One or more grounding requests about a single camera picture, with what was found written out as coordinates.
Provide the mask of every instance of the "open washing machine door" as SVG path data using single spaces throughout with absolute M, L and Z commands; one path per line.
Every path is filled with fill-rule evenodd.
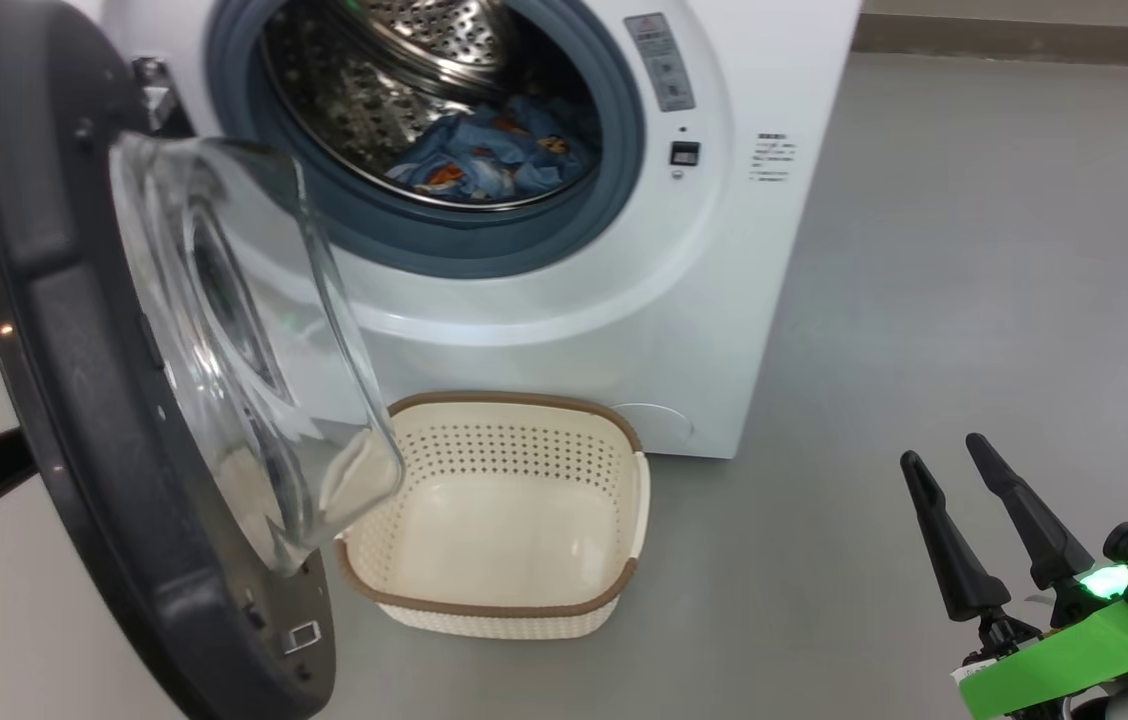
M 305 719 L 336 666 L 317 548 L 398 489 L 399 450 L 294 161 L 152 138 L 179 126 L 160 99 L 70 5 L 0 0 L 0 363 L 180 710 Z M 271 292 L 275 264 L 320 300 Z

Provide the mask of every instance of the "brown baseboard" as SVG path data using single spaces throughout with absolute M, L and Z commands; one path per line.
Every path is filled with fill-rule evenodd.
M 863 14 L 853 51 L 1128 65 L 1128 27 Z

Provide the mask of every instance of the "brown basket rim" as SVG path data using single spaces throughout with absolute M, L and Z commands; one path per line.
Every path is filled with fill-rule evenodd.
M 543 407 L 555 407 L 558 410 L 574 410 L 579 413 L 599 415 L 609 420 L 631 442 L 631 449 L 635 453 L 643 453 L 640 445 L 640 436 L 631 427 L 627 419 L 616 413 L 615 410 L 593 402 L 583 399 L 572 399 L 569 397 L 556 397 L 552 395 L 537 395 L 530 392 L 426 392 L 422 395 L 405 397 L 390 405 L 391 416 L 399 415 L 405 410 L 421 405 L 450 404 L 450 402 L 504 402 L 509 405 L 538 405 Z M 465 618 L 495 618 L 495 620 L 540 620 L 540 618 L 575 618 L 579 615 L 588 615 L 591 612 L 601 609 L 605 605 L 616 600 L 622 591 L 631 582 L 638 561 L 634 557 L 627 559 L 627 564 L 622 569 L 618 579 L 609 585 L 608 589 L 600 592 L 592 600 L 580 602 L 576 605 L 554 605 L 554 606 L 496 606 L 496 605 L 464 605 L 458 602 L 431 602 L 418 600 L 418 598 L 400 596 L 400 594 L 382 592 L 364 582 L 363 578 L 355 573 L 355 569 L 350 564 L 349 547 L 343 538 L 337 538 L 335 543 L 337 552 L 337 567 L 341 573 L 346 577 L 350 587 L 355 588 L 355 592 L 362 594 L 368 600 L 378 605 L 390 605 L 404 607 L 407 611 L 439 612 L 441 615 L 460 615 Z

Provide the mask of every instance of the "laundry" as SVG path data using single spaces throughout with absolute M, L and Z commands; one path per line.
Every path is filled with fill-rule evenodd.
M 437 120 L 386 177 L 435 197 L 500 201 L 550 192 L 592 163 L 555 115 L 518 95 L 503 109 L 481 105 Z

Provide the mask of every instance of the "laundry basket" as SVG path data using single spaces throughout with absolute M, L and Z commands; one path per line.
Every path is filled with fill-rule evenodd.
M 576 638 L 609 618 L 647 524 L 647 462 L 625 420 L 514 393 L 435 393 L 391 414 L 404 486 L 337 541 L 358 591 L 456 635 Z

